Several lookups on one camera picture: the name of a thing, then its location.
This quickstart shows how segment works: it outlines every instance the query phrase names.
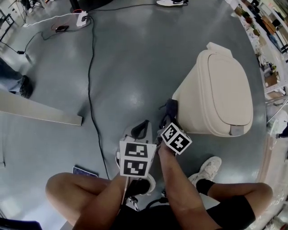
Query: beige trash can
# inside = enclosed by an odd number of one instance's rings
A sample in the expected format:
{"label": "beige trash can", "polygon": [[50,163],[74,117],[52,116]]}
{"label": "beige trash can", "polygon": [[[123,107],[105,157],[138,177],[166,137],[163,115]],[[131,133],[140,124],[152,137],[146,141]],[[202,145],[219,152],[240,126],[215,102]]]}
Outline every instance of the beige trash can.
{"label": "beige trash can", "polygon": [[245,71],[229,49],[214,43],[207,48],[173,94],[179,103],[177,121],[188,133],[243,135],[253,120]]}

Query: power strip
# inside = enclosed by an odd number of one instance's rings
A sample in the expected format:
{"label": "power strip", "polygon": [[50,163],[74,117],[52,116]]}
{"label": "power strip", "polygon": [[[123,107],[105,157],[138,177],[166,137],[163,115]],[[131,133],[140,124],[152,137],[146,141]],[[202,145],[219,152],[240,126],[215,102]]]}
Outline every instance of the power strip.
{"label": "power strip", "polygon": [[85,25],[87,23],[87,16],[88,16],[88,13],[86,11],[82,11],[78,16],[76,25],[78,27]]}

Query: black shoe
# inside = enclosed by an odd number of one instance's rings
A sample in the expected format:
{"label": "black shoe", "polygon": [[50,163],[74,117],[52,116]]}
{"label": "black shoe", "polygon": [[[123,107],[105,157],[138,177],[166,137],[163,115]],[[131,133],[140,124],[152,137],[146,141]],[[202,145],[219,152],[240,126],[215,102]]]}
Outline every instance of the black shoe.
{"label": "black shoe", "polygon": [[23,75],[24,77],[24,82],[19,90],[20,95],[24,98],[29,98],[32,95],[33,92],[33,87],[30,83],[29,78],[26,75]]}

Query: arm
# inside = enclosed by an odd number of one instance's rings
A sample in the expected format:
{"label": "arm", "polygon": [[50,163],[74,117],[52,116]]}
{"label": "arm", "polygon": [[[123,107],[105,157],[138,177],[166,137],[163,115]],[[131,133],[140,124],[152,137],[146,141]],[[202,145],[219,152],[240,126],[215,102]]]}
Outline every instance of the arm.
{"label": "arm", "polygon": [[73,230],[109,229],[120,209],[126,177],[117,175],[111,183],[86,208]]}
{"label": "arm", "polygon": [[169,204],[181,227],[190,230],[219,228],[206,212],[197,189],[183,173],[172,150],[162,142],[158,153]]}

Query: jeans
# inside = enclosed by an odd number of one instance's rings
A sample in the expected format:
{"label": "jeans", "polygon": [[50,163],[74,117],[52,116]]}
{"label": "jeans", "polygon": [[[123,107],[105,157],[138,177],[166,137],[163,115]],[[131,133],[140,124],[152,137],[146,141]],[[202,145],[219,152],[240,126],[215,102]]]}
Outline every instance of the jeans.
{"label": "jeans", "polygon": [[13,70],[0,58],[0,88],[12,92],[19,92],[23,82],[24,77],[22,74]]}

